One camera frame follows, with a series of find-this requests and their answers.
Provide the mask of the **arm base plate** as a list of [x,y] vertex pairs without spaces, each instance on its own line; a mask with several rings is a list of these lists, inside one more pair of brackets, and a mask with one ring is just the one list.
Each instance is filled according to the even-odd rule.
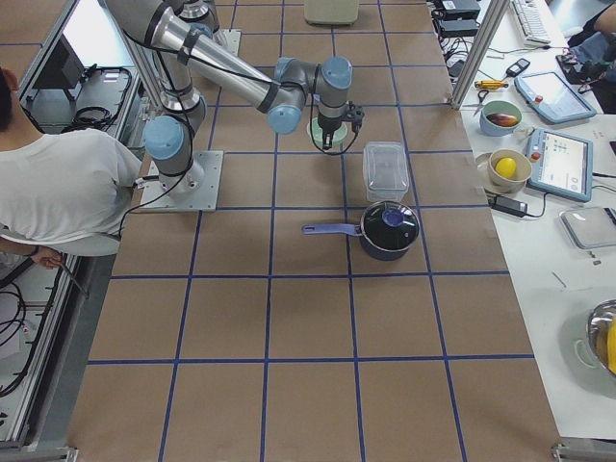
[[213,56],[239,56],[241,31],[239,29],[218,29],[214,32],[213,40],[217,48],[212,52]]
[[150,162],[147,181],[141,190],[141,207],[147,212],[214,212],[224,153],[221,150],[194,151],[192,167],[185,176],[172,178],[159,174]]

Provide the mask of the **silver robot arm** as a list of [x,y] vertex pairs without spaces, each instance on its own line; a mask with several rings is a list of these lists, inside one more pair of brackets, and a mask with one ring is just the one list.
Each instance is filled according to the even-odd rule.
[[268,77],[214,39],[205,27],[183,19],[184,4],[170,1],[108,1],[119,29],[129,40],[155,54],[163,93],[182,109],[196,100],[193,71],[229,90],[267,116],[278,135],[292,134],[299,125],[306,100],[317,97],[317,124],[321,134],[314,146],[330,154],[334,135],[348,123],[357,135],[363,108],[347,99],[352,65],[345,57],[322,64],[280,58],[274,76]]

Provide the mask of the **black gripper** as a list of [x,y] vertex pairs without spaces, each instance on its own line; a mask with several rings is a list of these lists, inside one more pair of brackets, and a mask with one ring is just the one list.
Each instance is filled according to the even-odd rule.
[[323,149],[332,147],[333,135],[343,123],[351,124],[351,131],[356,139],[363,125],[364,108],[347,101],[341,106],[332,107],[323,101],[318,104],[318,125],[321,128],[321,146]]

